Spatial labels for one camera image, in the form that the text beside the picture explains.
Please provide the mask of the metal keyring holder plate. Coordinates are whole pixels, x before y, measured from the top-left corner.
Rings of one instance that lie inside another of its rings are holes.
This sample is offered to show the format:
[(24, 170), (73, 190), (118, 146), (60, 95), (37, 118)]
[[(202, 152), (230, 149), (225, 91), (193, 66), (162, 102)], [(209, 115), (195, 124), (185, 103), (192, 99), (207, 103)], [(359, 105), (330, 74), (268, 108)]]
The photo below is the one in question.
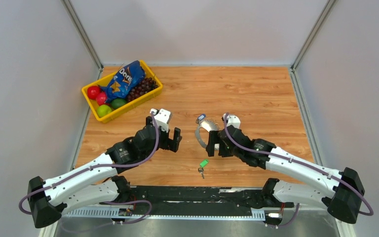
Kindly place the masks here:
[(208, 119), (208, 118), (203, 118), (203, 119), (198, 118), (196, 120), (196, 124), (197, 124), (197, 129), (194, 132), (195, 137), (196, 137), (198, 143), (200, 144), (200, 146), (202, 148), (207, 148), (207, 143), (205, 143), (202, 140), (201, 135), (200, 135), (200, 131), (202, 129), (204, 129), (207, 132), (219, 131), (220, 130), (219, 124), (213, 120)]

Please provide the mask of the blue key tag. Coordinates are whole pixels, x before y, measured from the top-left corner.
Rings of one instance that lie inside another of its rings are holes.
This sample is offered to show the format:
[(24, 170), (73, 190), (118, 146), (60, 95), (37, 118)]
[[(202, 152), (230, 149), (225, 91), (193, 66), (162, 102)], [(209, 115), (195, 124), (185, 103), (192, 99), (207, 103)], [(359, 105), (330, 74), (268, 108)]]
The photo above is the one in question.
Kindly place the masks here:
[(197, 120), (203, 120), (206, 118), (206, 115), (205, 114), (201, 114), (197, 117)]

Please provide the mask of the small silver key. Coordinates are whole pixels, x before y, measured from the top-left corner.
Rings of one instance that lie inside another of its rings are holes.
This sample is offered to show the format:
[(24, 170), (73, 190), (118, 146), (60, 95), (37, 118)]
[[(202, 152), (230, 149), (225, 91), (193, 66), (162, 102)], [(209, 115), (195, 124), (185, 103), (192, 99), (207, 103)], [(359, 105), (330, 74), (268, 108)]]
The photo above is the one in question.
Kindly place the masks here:
[(201, 174), (201, 177), (202, 177), (203, 179), (205, 179), (205, 176), (204, 176), (204, 168), (203, 168), (203, 167), (199, 167), (199, 168), (198, 168), (198, 172)]

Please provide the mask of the green key tag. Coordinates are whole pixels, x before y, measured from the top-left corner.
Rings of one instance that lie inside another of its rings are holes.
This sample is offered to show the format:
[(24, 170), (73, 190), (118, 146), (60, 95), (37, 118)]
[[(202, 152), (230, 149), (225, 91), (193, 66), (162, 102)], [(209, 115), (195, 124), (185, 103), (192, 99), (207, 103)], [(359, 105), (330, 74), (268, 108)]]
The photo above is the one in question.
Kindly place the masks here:
[(209, 160), (208, 160), (208, 159), (205, 159), (205, 160), (203, 160), (203, 161), (199, 164), (199, 167), (204, 168), (208, 163), (209, 163)]

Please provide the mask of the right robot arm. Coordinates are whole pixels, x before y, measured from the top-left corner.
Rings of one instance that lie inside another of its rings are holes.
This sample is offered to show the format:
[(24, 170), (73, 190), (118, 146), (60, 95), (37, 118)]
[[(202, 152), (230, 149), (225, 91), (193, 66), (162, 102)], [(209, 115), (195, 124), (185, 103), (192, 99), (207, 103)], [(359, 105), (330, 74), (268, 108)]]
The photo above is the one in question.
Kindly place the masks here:
[(365, 189), (356, 170), (346, 167), (340, 171), (314, 164), (267, 140), (251, 140), (232, 125), (209, 131), (208, 142), (200, 144), (210, 157), (218, 151), (221, 157), (237, 157), (251, 167), (283, 173), (302, 182), (298, 185), (268, 179), (262, 192), (268, 206), (278, 202), (313, 205), (326, 209), (340, 221), (355, 224), (361, 204), (366, 203)]

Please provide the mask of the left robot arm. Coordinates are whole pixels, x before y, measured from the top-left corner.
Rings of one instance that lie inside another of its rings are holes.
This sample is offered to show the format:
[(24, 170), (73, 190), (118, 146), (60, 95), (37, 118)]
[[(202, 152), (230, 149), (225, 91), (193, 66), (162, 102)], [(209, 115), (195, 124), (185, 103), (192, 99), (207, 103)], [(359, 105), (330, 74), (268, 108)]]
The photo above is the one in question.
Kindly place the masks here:
[(19, 209), (31, 215), (34, 227), (40, 229), (83, 206), (113, 201), (128, 203), (129, 183), (119, 174), (147, 162), (158, 149), (177, 152), (182, 136), (180, 129), (175, 128), (173, 138), (169, 138), (171, 118), (170, 111), (151, 109), (144, 128), (89, 163), (54, 178), (32, 178)]

